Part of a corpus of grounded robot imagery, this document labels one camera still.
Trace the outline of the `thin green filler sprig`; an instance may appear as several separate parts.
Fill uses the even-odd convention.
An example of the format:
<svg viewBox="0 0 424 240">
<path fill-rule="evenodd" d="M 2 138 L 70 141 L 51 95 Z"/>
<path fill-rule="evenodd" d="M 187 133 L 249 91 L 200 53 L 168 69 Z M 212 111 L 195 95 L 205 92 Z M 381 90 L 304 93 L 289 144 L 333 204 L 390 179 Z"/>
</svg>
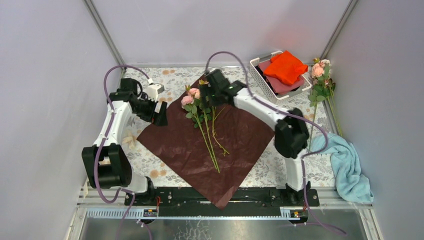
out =
<svg viewBox="0 0 424 240">
<path fill-rule="evenodd" d="M 218 116 L 220 115 L 220 113 L 224 110 L 221 109 L 219 112 L 217 112 L 217 107 L 212 106 L 211 107 L 211 116 L 212 116 L 212 137 L 215 141 L 215 143 L 218 145 L 218 147 L 222 150 L 222 155 L 225 157 L 226 155 L 229 154 L 228 150 L 218 141 L 218 134 L 216 131 L 216 121 Z"/>
</svg>

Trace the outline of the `dark red wrapping paper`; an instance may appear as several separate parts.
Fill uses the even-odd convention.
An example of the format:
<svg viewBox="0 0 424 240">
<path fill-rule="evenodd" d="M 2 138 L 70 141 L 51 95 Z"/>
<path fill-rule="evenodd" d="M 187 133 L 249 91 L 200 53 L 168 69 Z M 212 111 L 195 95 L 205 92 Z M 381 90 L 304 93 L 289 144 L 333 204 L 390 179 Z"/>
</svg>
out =
<svg viewBox="0 0 424 240">
<path fill-rule="evenodd" d="M 198 81 L 185 86 L 196 87 Z M 201 131 L 186 118 L 181 100 L 167 108 L 167 126 L 147 126 L 137 137 L 144 147 L 168 164 L 183 180 L 199 193 L 223 196 L 237 190 L 274 137 L 274 131 L 252 114 L 232 106 L 224 109 L 215 122 L 218 141 L 228 150 L 222 150 L 212 137 L 220 173 L 213 165 Z"/>
</svg>

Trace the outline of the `white plastic basket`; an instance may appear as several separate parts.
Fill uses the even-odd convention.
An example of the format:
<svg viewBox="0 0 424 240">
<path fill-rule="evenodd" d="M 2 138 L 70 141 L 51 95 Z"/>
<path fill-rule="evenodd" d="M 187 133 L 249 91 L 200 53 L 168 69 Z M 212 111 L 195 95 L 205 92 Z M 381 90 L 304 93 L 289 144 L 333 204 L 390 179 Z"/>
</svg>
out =
<svg viewBox="0 0 424 240">
<path fill-rule="evenodd" d="M 259 85 L 260 89 L 263 91 L 264 95 L 269 99 L 270 102 L 279 104 L 283 100 L 292 98 L 296 95 L 302 94 L 308 90 L 312 89 L 312 83 L 309 79 L 308 72 L 300 75 L 296 83 L 292 86 L 286 86 L 284 91 L 281 93 L 275 92 L 275 88 L 272 86 L 272 83 L 282 84 L 278 79 L 267 77 L 263 74 L 263 70 L 271 64 L 271 58 L 279 54 L 282 54 L 283 51 L 278 50 L 265 54 L 260 57 L 256 57 L 249 62 L 249 72 L 254 81 Z"/>
</svg>

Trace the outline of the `pink fake flower stem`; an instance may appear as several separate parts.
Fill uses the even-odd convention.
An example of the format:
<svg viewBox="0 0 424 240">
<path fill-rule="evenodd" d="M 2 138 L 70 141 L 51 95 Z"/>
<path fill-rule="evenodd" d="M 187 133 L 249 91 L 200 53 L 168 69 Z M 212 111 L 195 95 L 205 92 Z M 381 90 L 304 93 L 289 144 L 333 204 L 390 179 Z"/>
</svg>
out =
<svg viewBox="0 0 424 240">
<path fill-rule="evenodd" d="M 312 80 L 312 87 L 308 99 L 310 101 L 310 107 L 313 107 L 313 118 L 312 121 L 315 122 L 316 114 L 318 110 L 318 104 L 327 100 L 325 93 L 327 90 L 322 86 L 322 82 L 320 81 L 320 76 L 323 74 L 323 69 L 319 65 L 319 61 L 323 60 L 320 58 L 315 58 L 313 60 L 314 65 L 310 71 L 310 77 Z"/>
<path fill-rule="evenodd" d="M 201 101 L 201 92 L 198 88 L 185 86 L 185 95 L 181 100 L 181 107 L 187 112 L 185 117 L 194 122 L 194 128 L 198 128 L 202 134 L 207 151 L 215 170 L 220 173 L 220 167 L 212 142 L 210 123 L 213 123 L 215 109 L 206 107 Z"/>
</svg>

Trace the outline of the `white fake rose stem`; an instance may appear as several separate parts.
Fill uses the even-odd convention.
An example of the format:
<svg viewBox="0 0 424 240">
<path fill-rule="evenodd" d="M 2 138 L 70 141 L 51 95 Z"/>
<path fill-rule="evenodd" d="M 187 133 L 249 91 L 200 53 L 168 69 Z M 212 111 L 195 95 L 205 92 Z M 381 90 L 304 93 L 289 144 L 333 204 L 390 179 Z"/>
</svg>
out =
<svg viewBox="0 0 424 240">
<path fill-rule="evenodd" d="M 326 93 L 324 94 L 326 96 L 327 102 L 329 104 L 334 123 L 336 126 L 336 130 L 338 134 L 343 137 L 343 131 L 340 125 L 338 113 L 336 110 L 336 103 L 335 103 L 335 89 L 336 89 L 336 83 L 333 81 L 331 77 L 331 62 L 328 59 L 321 59 L 319 61 L 319 66 L 322 68 L 323 73 L 320 76 L 321 85 L 326 89 Z"/>
</svg>

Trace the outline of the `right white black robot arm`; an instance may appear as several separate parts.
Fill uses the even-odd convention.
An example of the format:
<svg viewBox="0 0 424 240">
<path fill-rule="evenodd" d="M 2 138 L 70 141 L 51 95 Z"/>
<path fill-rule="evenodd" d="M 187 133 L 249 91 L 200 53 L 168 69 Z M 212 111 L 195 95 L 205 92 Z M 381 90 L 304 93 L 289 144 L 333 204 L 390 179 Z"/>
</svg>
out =
<svg viewBox="0 0 424 240">
<path fill-rule="evenodd" d="M 287 201 L 293 206 L 307 199 L 310 189 L 302 155 L 310 133 L 300 109 L 287 110 L 252 92 L 239 81 L 230 82 L 220 69 L 206 71 L 199 79 L 200 99 L 207 107 L 230 105 L 261 120 L 274 131 L 274 147 L 285 159 Z"/>
</svg>

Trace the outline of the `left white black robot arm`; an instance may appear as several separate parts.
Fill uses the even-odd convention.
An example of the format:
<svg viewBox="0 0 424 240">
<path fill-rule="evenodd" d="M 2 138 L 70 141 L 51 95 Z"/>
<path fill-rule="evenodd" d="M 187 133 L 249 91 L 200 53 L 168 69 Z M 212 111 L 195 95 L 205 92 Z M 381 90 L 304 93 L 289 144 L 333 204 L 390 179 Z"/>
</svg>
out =
<svg viewBox="0 0 424 240">
<path fill-rule="evenodd" d="M 122 78 L 119 88 L 107 96 L 107 115 L 100 134 L 92 146 L 81 153 L 90 185 L 93 188 L 110 189 L 122 187 L 136 193 L 136 199 L 144 206 L 152 204 L 155 192 L 149 188 L 147 177 L 134 173 L 124 152 L 128 142 L 129 126 L 135 117 L 155 126 L 167 126 L 167 103 L 160 103 L 158 96 L 165 88 L 148 80 L 143 89 L 140 82 Z"/>
</svg>

